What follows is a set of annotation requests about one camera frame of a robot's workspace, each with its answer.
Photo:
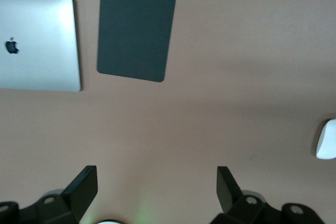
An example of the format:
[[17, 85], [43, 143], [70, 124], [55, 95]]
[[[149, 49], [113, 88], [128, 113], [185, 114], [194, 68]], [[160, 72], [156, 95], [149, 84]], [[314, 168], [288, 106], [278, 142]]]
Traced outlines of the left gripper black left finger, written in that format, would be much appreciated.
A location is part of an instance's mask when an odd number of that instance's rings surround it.
[[86, 166], [59, 194], [48, 194], [20, 209], [1, 202], [1, 223], [79, 223], [98, 192], [97, 167]]

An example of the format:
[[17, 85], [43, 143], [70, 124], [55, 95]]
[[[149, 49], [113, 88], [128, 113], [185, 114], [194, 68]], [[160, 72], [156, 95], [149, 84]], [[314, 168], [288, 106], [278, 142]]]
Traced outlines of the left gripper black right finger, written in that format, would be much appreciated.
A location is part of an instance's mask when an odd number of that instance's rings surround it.
[[277, 210], [260, 194], [242, 191], [226, 166], [217, 168], [216, 192], [223, 212], [211, 223], [323, 223], [308, 206], [286, 203]]

